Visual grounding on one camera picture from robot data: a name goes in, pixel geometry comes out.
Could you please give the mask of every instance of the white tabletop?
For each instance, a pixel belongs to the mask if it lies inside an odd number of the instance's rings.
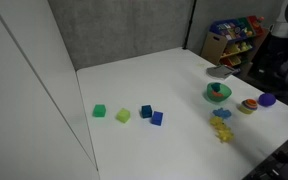
[[[222,105],[207,102],[207,84],[221,82],[205,74],[211,66],[176,48],[78,71],[101,180],[241,179],[288,139],[288,106],[239,112],[240,102],[262,92],[233,76],[222,82],[232,96]],[[92,117],[95,104],[106,105],[105,118]],[[146,104],[164,113],[162,126],[140,117]],[[230,143],[209,124],[220,107],[233,114]],[[126,124],[115,119],[121,108],[131,112]]]

